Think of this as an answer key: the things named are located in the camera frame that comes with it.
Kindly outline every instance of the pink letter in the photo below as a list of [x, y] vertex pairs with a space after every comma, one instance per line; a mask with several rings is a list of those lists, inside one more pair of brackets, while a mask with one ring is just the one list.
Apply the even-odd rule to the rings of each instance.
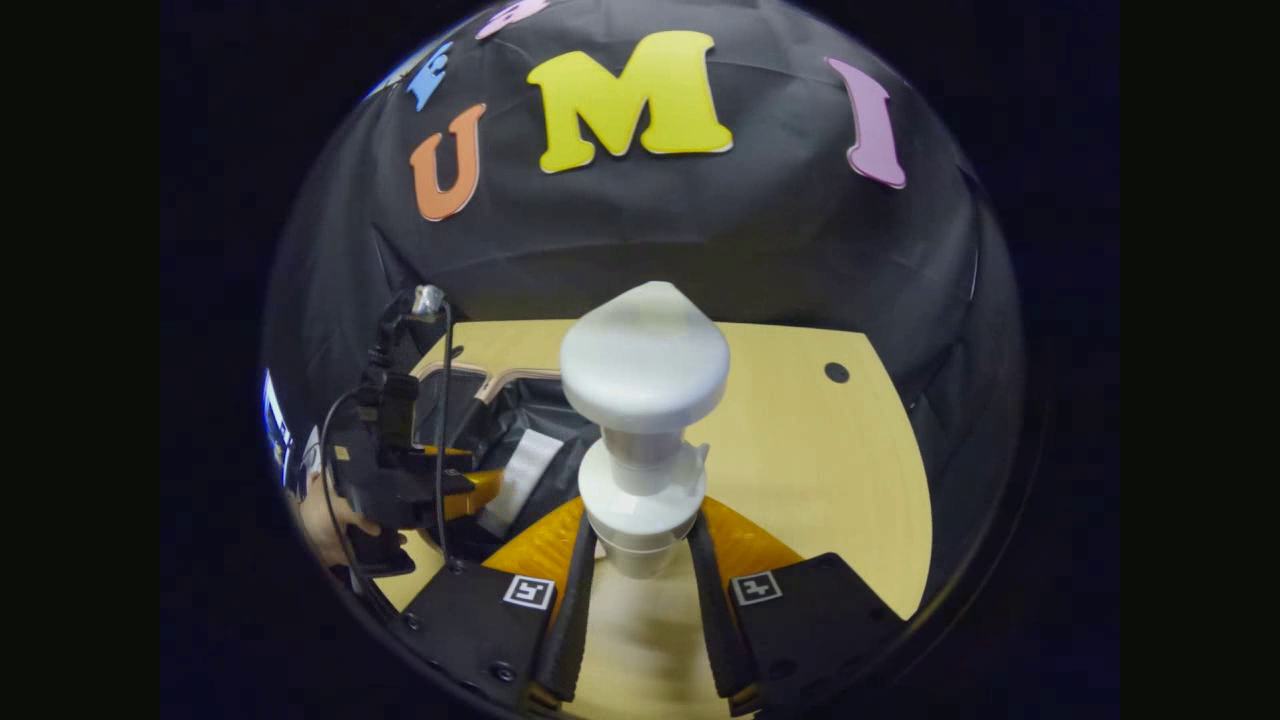
[[882, 183], [906, 187], [906, 173], [897, 164], [893, 147], [893, 126], [888, 122], [888, 92], [870, 76], [835, 58], [827, 64], [840, 73], [854, 106], [854, 146], [849, 149], [849, 165], [859, 174]]
[[529, 15], [538, 13], [545, 6], [547, 0], [520, 0], [520, 3], [507, 5], [497, 15], [489, 18], [489, 22], [476, 33], [476, 40], [484, 40], [511, 23], [518, 23]]

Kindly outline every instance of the orange letter u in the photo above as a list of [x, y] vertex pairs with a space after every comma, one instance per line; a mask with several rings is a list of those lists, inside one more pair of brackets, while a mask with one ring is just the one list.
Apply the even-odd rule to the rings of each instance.
[[458, 179], [449, 190], [440, 190], [435, 174], [435, 149], [440, 145], [440, 133], [424, 140], [410, 155], [417, 211], [433, 223], [461, 211], [476, 192], [476, 181], [480, 179], [480, 136], [476, 123], [483, 114], [484, 102], [467, 108], [449, 123], [449, 132], [458, 143]]

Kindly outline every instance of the hand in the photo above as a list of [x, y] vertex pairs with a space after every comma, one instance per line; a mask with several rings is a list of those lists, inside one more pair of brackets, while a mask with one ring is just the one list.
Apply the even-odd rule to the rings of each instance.
[[[328, 477], [328, 482], [329, 498], [333, 501], [333, 514], [338, 518], [338, 525], [342, 527], [342, 532], [347, 532], [347, 525], [356, 525], [371, 536], [383, 534], [380, 525], [356, 512], [351, 503], [347, 502], [347, 498], [333, 489], [333, 475]], [[300, 505], [300, 515], [302, 516], [302, 530], [306, 533], [307, 539], [311, 541], [311, 546], [320, 556], [320, 560], [326, 566], [347, 565], [347, 553], [342, 550], [342, 539], [334, 532], [333, 519], [329, 518], [329, 507], [324, 501], [320, 473], [311, 473], [307, 477], [307, 496]], [[403, 534], [399, 536], [399, 543], [404, 544], [406, 542], [408, 542], [408, 538]]]

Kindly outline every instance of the wooden table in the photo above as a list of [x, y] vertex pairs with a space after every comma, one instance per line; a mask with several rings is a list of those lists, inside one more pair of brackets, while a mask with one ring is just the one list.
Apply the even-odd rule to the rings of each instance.
[[[559, 368], [573, 320], [460, 323], [458, 359], [492, 375]], [[835, 551], [899, 616], [920, 605], [933, 536], [929, 491], [902, 404], [859, 333], [718, 323], [730, 346], [724, 400], [689, 428], [710, 443], [707, 495], [804, 557]], [[442, 359], [443, 343], [415, 369]], [[824, 366], [840, 363], [849, 380]], [[410, 575], [378, 579], [403, 609], [440, 569], [417, 534]], [[577, 696], [586, 717], [728, 717], [716, 696], [692, 561], [677, 550], [658, 578], [634, 580], [598, 561]]]

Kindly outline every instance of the black cable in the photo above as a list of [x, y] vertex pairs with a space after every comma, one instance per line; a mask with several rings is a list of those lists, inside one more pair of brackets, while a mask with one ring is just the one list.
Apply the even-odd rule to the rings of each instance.
[[440, 380], [440, 420], [435, 425], [435, 532], [439, 536], [440, 555], [449, 565], [449, 546], [444, 539], [444, 442], [449, 419], [449, 373], [453, 370], [453, 307], [444, 301], [444, 378]]
[[369, 597], [372, 598], [372, 603], [378, 607], [378, 614], [383, 616], [384, 621], [394, 620], [399, 611], [387, 600], [385, 596], [374, 585], [365, 571], [360, 569], [360, 564], [356, 562], [356, 551], [351, 547], [351, 541], [347, 538], [347, 533], [342, 530], [342, 525], [338, 524], [338, 514], [333, 511], [333, 497], [329, 495], [329, 474], [326, 471], [328, 457], [325, 456], [325, 448], [328, 447], [329, 439], [329, 421], [333, 420], [333, 414], [337, 413], [338, 407], [347, 400], [356, 397], [356, 389], [348, 389], [347, 392], [338, 396], [338, 400], [333, 401], [329, 406], [329, 413], [324, 416], [324, 424], [320, 425], [320, 442], [317, 450], [320, 451], [320, 486], [324, 487], [324, 502], [329, 507], [329, 520], [333, 523], [333, 532], [338, 534], [338, 542], [342, 544], [342, 553], [347, 557], [347, 568], [356, 575], [356, 583], [360, 585]]

